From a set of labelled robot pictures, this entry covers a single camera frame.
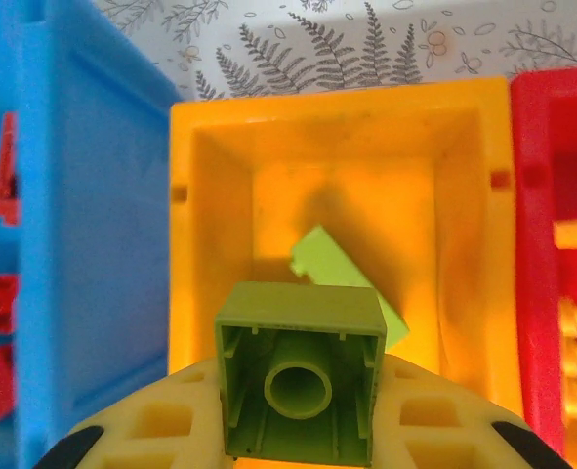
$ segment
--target red plastic box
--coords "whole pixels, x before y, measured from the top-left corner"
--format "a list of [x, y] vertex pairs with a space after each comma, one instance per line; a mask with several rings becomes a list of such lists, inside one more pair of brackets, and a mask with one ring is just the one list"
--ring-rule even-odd
[[577, 220], [577, 68], [512, 84], [517, 185], [516, 301], [525, 418], [563, 453], [558, 300], [577, 303], [577, 250], [554, 222]]

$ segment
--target fern pattern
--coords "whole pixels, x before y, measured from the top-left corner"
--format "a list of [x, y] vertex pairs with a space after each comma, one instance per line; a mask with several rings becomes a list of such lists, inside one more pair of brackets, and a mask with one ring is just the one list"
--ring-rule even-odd
[[221, 68], [223, 76], [226, 78], [227, 86], [231, 90], [234, 98], [244, 98], [253, 96], [265, 96], [270, 94], [268, 87], [264, 83], [259, 83], [260, 75], [245, 69], [244, 65], [230, 59], [226, 54], [217, 48], [217, 62]]
[[104, 0], [102, 7], [102, 12], [127, 35], [153, 21], [157, 11], [164, 12], [163, 0]]
[[175, 41], [182, 42], [185, 39], [190, 43], [192, 34], [199, 37], [202, 24], [210, 24], [219, 17], [221, 9], [228, 8], [225, 0], [193, 0], [191, 5], [176, 4], [164, 17], [162, 25], [167, 31], [174, 29]]
[[379, 86], [383, 85], [384, 80], [392, 75], [391, 66], [388, 64], [391, 58], [387, 57], [388, 51], [384, 41], [384, 33], [375, 10], [368, 2], [365, 2], [364, 6], [368, 15], [368, 35], [362, 49], [364, 55], [360, 62], [362, 72], [359, 75], [359, 84], [361, 86]]
[[355, 48], [341, 47], [345, 34], [336, 34], [333, 28], [326, 31], [324, 24], [312, 22], [294, 13], [289, 15], [308, 33], [316, 56], [322, 58], [316, 63], [316, 72], [319, 73], [316, 84], [327, 90], [342, 90], [355, 86], [359, 81], [361, 67], [356, 64], [359, 57], [352, 55]]
[[301, 0], [301, 4], [303, 5], [304, 9], [312, 9], [317, 13], [326, 12], [329, 8], [329, 5], [332, 3], [334, 3], [334, 0]]
[[292, 47], [281, 49], [277, 54], [280, 44], [275, 42], [269, 45], [268, 39], [262, 41], [246, 24], [240, 26], [240, 39], [253, 56], [253, 61], [258, 63], [258, 68], [263, 70], [267, 83], [275, 93], [296, 94], [316, 81], [316, 78], [308, 78], [315, 65], [299, 65], [306, 59], [298, 57], [287, 65], [283, 65], [292, 52]]
[[392, 67], [391, 82], [397, 85], [410, 85], [423, 81], [421, 70], [416, 64], [414, 24], [408, 26], [407, 36], [397, 54], [398, 57], [394, 59], [395, 65]]
[[576, 34], [564, 34], [560, 25], [549, 28], [546, 20], [542, 20], [537, 27], [527, 20], [525, 26], [516, 24], [508, 34], [510, 39], [500, 52], [505, 57], [516, 57], [518, 67], [577, 66]]
[[225, 93], [217, 93], [217, 88], [210, 85], [202, 71], [197, 70], [195, 73], [195, 83], [199, 98], [203, 101], [222, 100]]

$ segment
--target orange box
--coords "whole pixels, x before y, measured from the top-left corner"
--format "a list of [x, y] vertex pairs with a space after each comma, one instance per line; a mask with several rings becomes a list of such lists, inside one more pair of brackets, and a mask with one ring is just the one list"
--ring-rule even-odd
[[321, 224], [405, 318], [391, 353], [522, 414], [504, 78], [175, 105], [170, 371]]

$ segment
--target green block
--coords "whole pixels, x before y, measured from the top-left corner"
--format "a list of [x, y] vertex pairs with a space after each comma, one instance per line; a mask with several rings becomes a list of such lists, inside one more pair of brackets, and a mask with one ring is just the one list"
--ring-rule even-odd
[[386, 339], [374, 290], [238, 283], [215, 327], [227, 454], [370, 466]]
[[[293, 247], [292, 257], [292, 271], [299, 277], [308, 276], [316, 285], [375, 288], [321, 226], [314, 228]], [[386, 337], [386, 350], [388, 350], [405, 338], [409, 328], [379, 291], [377, 296], [388, 327]]]

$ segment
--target white wallpaper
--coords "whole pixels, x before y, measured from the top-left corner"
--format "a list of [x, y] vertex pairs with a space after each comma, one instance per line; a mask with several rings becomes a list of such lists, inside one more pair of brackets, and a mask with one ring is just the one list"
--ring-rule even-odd
[[577, 66], [577, 0], [95, 0], [187, 100]]

